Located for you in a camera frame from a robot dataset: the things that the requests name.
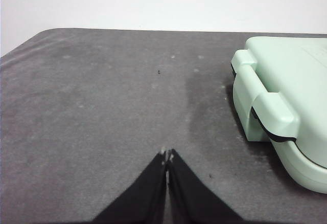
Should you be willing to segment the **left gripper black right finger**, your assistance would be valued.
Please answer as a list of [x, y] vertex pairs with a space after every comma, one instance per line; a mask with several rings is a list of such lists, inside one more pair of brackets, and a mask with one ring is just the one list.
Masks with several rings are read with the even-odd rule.
[[167, 161], [173, 223], [235, 223], [244, 219], [218, 198], [175, 149]]

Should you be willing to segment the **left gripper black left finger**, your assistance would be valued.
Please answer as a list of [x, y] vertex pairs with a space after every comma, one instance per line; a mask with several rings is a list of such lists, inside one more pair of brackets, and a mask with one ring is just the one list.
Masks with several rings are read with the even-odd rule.
[[92, 221], [163, 223], [166, 203], [166, 152], [159, 152], [138, 178]]

